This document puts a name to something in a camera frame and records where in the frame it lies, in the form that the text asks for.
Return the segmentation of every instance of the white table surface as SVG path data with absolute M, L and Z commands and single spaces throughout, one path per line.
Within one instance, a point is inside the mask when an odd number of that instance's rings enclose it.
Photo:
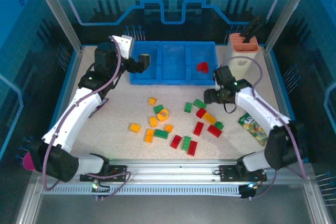
M 95 46 L 86 46 L 77 73 L 72 97 L 77 89 L 80 78 L 93 63 Z M 225 57 L 226 46 L 216 46 L 218 63 Z M 257 92 L 275 109 L 278 109 L 273 88 L 269 79 L 267 67 L 261 52 L 255 58 L 264 70 L 264 78 L 257 86 Z M 250 83 L 259 77 L 259 70 L 251 65 L 245 75 Z M 204 120 L 196 116 L 198 110 L 193 106 L 191 113 L 184 112 L 186 102 L 194 102 L 196 98 L 203 100 L 207 86 L 132 86 L 129 74 L 124 73 L 117 87 L 111 90 L 107 98 L 110 100 L 98 110 L 93 117 L 87 119 L 72 148 L 74 155 L 98 153 L 108 158 L 127 159 L 236 159 L 242 155 L 262 150 L 263 147 L 238 124 L 240 116 L 245 111 L 237 108 L 232 114 L 224 111 L 223 105 L 209 104 L 206 110 L 214 115 L 218 121 L 224 123 L 223 133 L 219 138 L 207 132 L 209 126 Z M 154 116 L 153 106 L 148 104 L 149 97 L 156 97 L 156 105 L 162 104 L 169 110 L 169 119 L 158 122 L 156 129 L 164 129 L 165 124 L 174 126 L 168 139 L 154 137 L 153 143 L 144 141 L 146 129 L 150 128 L 149 117 Z M 196 123 L 204 123 L 200 137 L 193 135 Z M 130 123 L 141 125 L 139 134 L 129 131 Z M 174 135 L 188 135 L 197 141 L 194 157 L 185 151 L 170 147 Z

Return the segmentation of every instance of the glass panel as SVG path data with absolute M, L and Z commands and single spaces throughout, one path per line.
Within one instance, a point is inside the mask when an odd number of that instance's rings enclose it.
M 227 43 L 229 34 L 242 31 L 258 15 L 269 19 L 258 33 L 264 43 L 286 1 L 60 0 L 83 44 L 123 33 L 137 40 Z
M 0 216 L 11 223 L 30 178 L 22 157 L 49 128 L 72 48 L 45 0 L 0 5 Z
M 335 3 L 336 0 L 301 0 L 273 48 L 286 88 L 284 94 L 288 94 L 296 120 L 305 124 L 309 160 L 316 164 L 317 174 L 331 170 L 333 175 L 336 174 Z

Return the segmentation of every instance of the green lego brick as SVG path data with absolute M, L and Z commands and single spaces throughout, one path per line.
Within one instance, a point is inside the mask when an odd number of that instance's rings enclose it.
M 194 105 L 200 109 L 205 109 L 206 108 L 206 104 L 204 102 L 202 102 L 201 100 L 199 99 L 196 99 L 194 101 Z
M 186 102 L 185 103 L 185 107 L 184 107 L 184 112 L 190 113 L 191 112 L 191 108 L 192 108 L 193 104 L 190 102 Z
M 158 105 L 154 107 L 154 113 L 159 114 L 159 112 L 163 110 L 163 105 Z
M 184 139 L 183 139 L 183 143 L 182 143 L 181 149 L 187 152 L 187 151 L 189 150 L 190 142 L 191 142 L 191 137 L 189 137 L 189 136 L 184 136 Z
M 168 131 L 163 131 L 163 130 L 155 130 L 154 131 L 154 136 L 164 138 L 164 139 L 168 138 L 168 134 L 169 134 Z
M 220 131 L 224 128 L 224 124 L 222 122 L 215 122 L 214 126 L 219 129 Z

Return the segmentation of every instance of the red lego brick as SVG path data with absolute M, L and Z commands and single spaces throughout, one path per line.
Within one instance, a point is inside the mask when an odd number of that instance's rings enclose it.
M 195 156 L 196 147 L 197 147 L 197 142 L 190 141 L 190 145 L 189 145 L 189 149 L 188 149 L 187 154 L 190 155 L 190 156 Z
M 196 124 L 195 130 L 194 130 L 194 135 L 196 135 L 196 136 L 200 136 L 201 131 L 202 131 L 202 129 L 203 129 L 203 126 L 204 126 L 204 123 L 198 122 L 198 123 Z
M 208 131 L 213 134 L 215 137 L 219 137 L 222 133 L 221 130 L 219 130 L 218 128 L 216 128 L 215 126 L 213 125 L 210 125 L 209 128 L 208 128 Z
M 198 70 L 199 72 L 201 72 L 201 71 L 202 71 L 202 63 L 200 63 L 200 64 L 197 64 L 197 70 Z
M 201 108 L 201 109 L 198 110 L 196 115 L 197 115 L 197 117 L 202 118 L 205 113 L 206 113 L 206 110 Z
M 202 62 L 202 73 L 209 73 L 208 62 Z
M 173 147 L 174 149 L 177 149 L 178 145 L 180 144 L 182 137 L 176 135 L 172 141 L 172 143 L 170 144 L 171 147 Z

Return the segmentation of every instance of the yellow lego brick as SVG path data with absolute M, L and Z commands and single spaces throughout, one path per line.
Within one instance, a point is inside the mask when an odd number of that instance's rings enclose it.
M 157 127 L 157 120 L 156 117 L 152 116 L 149 118 L 149 124 L 151 125 L 151 127 Z
M 206 112 L 204 115 L 203 115 L 203 119 L 205 121 L 207 121 L 209 124 L 213 125 L 215 124 L 215 122 L 217 122 L 217 119 L 216 117 L 214 117 L 213 115 L 209 114 L 208 112 Z
M 146 132 L 145 142 L 151 143 L 154 137 L 154 130 L 148 129 Z
M 172 126 L 172 125 L 170 125 L 170 124 L 167 124 L 166 125 L 166 128 L 164 129 L 165 131 L 168 131 L 169 133 L 172 133 L 172 131 L 173 131 L 173 127 L 174 126 Z
M 130 126 L 130 131 L 134 132 L 134 133 L 139 133 L 140 132 L 140 125 L 136 124 L 136 123 L 132 123 Z
M 158 114 L 158 117 L 157 119 L 160 121 L 160 122 L 164 122 L 167 120 L 167 118 L 169 117 L 169 111 L 168 109 L 163 109 L 160 111 L 160 113 Z
M 155 97 L 150 97 L 148 103 L 154 106 L 156 104 L 156 101 L 157 99 Z

